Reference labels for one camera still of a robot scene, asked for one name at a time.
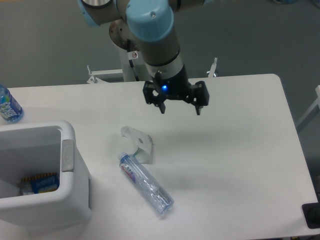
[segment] white plastic bin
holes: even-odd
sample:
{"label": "white plastic bin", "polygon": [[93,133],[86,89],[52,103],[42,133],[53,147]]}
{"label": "white plastic bin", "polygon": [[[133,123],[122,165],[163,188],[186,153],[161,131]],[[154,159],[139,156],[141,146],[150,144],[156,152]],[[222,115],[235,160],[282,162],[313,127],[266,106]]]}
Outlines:
{"label": "white plastic bin", "polygon": [[[56,191],[21,195],[24,177],[57,173]],[[0,127],[0,219],[27,229],[88,221],[90,173],[66,121]]]}

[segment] white table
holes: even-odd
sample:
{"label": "white table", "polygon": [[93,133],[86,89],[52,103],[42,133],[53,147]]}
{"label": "white table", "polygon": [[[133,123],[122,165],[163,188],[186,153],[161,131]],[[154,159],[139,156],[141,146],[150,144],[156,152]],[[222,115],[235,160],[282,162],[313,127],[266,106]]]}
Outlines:
{"label": "white table", "polygon": [[[90,170],[93,218],[51,233],[0,221],[1,240],[212,240],[319,234],[302,204],[317,201],[280,79],[273,74],[204,79],[200,116],[182,101],[145,103],[143,82],[13,88],[22,123],[64,119]],[[122,126],[154,140],[146,168],[175,200],[157,217],[121,173]]]}

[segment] plastic water bottle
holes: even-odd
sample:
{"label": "plastic water bottle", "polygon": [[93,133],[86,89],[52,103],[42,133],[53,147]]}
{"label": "plastic water bottle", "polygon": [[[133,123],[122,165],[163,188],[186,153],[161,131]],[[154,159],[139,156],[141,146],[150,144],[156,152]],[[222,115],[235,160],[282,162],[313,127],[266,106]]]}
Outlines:
{"label": "plastic water bottle", "polygon": [[24,110],[11,95],[8,88],[0,84],[0,115],[10,123],[16,123],[24,116]]}
{"label": "plastic water bottle", "polygon": [[122,152],[118,159],[120,168],[158,214],[165,214],[174,204],[172,197],[133,155]]}

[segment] light blue robot joint cap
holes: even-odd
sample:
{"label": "light blue robot joint cap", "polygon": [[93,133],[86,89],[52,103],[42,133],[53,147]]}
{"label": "light blue robot joint cap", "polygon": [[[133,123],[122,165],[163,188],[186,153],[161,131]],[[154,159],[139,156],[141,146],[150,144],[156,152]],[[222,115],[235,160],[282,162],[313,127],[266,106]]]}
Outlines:
{"label": "light blue robot joint cap", "polygon": [[84,19],[86,21],[86,23],[90,26],[90,27],[97,27],[99,26],[92,18],[91,16],[89,15],[89,13],[87,13],[85,7],[84,7],[84,4],[81,2],[81,0],[77,0],[78,2],[78,5],[81,9],[81,12],[84,16]]}
{"label": "light blue robot joint cap", "polygon": [[168,0],[130,0],[127,24],[134,36],[152,43],[164,39],[174,27],[174,12]]}

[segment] bottle cap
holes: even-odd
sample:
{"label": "bottle cap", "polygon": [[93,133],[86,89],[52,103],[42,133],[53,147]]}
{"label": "bottle cap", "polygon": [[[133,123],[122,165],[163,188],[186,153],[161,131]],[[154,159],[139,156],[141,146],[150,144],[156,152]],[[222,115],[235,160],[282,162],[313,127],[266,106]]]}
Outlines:
{"label": "bottle cap", "polygon": [[120,154],[118,155],[118,159],[121,161],[121,159],[122,159],[125,155],[128,155],[128,153],[126,153],[125,151],[123,151],[122,153],[120,153]]}

